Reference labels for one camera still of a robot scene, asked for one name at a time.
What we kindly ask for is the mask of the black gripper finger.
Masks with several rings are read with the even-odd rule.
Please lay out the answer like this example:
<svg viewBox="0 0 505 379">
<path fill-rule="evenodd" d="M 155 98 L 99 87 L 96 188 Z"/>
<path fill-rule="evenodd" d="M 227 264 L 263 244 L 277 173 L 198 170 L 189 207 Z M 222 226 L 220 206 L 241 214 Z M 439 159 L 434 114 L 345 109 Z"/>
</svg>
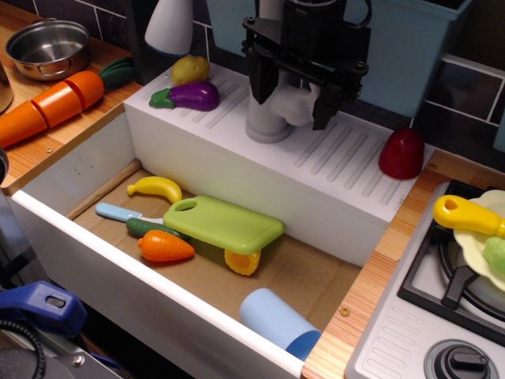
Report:
<svg viewBox="0 0 505 379">
<path fill-rule="evenodd" d="M 275 65 L 275 59 L 250 47 L 247 51 L 247 69 L 252 95 L 258 104 L 263 104 L 279 82 L 279 69 Z"/>
<path fill-rule="evenodd" d="M 313 130 L 325 129 L 340 108 L 339 94 L 331 88 L 320 88 L 312 110 Z"/>
</svg>

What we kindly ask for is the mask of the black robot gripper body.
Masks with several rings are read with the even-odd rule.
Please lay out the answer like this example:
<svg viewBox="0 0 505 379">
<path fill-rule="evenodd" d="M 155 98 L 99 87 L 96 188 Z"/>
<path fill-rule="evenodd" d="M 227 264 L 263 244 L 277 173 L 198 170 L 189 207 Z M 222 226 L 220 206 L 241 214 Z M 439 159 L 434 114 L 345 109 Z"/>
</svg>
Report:
<svg viewBox="0 0 505 379">
<path fill-rule="evenodd" d="M 340 103 L 361 94 L 368 72 L 372 3 L 357 23 L 345 21 L 345 1 L 284 1 L 278 20 L 246 17 L 242 50 L 250 47 L 273 57 L 280 71 L 339 94 Z"/>
</svg>

